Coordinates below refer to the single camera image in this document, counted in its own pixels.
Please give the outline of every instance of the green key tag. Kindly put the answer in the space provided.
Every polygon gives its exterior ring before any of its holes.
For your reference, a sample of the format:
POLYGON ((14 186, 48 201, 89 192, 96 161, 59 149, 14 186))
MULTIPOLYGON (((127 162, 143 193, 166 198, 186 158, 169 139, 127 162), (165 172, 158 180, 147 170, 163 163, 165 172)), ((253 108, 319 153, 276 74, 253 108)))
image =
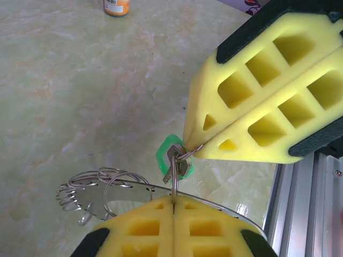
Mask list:
MULTIPOLYGON (((183 142, 182 140, 172 134, 167 136, 167 138, 163 141, 162 145, 160 146, 160 148, 157 150, 156 152, 156 159, 157 159, 157 164, 160 167, 160 170, 162 171, 162 174, 165 176, 169 166, 170 166, 170 162, 168 159, 168 155, 167 155, 167 151, 170 149, 170 147, 174 144, 179 144, 183 147, 183 142)), ((189 175, 191 175, 193 173, 194 170, 194 166, 193 166, 193 160, 190 158, 190 162, 191 162, 191 167, 189 172, 185 175, 185 176, 179 176, 179 180, 184 179, 186 177, 188 177, 189 175)))

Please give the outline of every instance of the orange bottle label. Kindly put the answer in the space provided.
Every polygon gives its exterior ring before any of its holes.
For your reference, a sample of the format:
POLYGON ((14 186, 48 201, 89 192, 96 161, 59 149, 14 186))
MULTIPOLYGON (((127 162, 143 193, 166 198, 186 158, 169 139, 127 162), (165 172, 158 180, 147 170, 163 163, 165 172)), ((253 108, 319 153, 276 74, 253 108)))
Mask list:
POLYGON ((103 0, 106 12, 113 15, 125 15, 129 12, 129 0, 103 0))

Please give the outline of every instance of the bottle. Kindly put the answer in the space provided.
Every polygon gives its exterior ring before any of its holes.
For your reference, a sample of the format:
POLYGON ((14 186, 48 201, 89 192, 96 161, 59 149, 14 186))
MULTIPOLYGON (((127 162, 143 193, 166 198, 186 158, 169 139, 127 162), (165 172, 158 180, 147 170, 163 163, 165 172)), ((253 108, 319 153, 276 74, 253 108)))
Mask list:
POLYGON ((103 11, 112 17, 123 17, 128 14, 129 0, 103 0, 103 11))

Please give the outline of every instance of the screw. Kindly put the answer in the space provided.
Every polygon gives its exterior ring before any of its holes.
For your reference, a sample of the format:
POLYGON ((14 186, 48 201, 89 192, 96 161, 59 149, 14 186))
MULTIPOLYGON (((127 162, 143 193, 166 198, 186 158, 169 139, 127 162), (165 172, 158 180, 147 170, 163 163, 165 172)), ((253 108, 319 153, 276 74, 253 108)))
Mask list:
POLYGON ((343 172, 341 172, 340 170, 335 170, 335 173, 338 177, 342 177, 343 176, 343 172))

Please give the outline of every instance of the metal key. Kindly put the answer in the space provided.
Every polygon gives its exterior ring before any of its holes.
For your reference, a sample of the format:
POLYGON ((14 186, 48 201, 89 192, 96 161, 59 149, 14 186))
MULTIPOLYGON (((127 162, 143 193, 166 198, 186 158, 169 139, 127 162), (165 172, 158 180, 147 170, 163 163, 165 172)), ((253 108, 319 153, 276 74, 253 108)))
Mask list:
MULTIPOLYGON (((163 182, 166 184, 170 181, 170 179, 172 178, 173 175, 173 168, 172 168, 172 156, 174 156, 175 158, 182 156, 186 154, 186 150, 179 144, 174 144, 170 147, 170 149, 167 151, 167 156, 168 159, 170 161, 170 166, 169 169, 166 173, 166 175, 163 177, 163 182)), ((177 165, 177 171, 178 174, 180 176, 186 176, 188 174, 188 172, 190 171, 191 168, 191 160, 190 158, 184 160, 184 161, 180 161, 180 162, 176 162, 175 165, 177 165)))

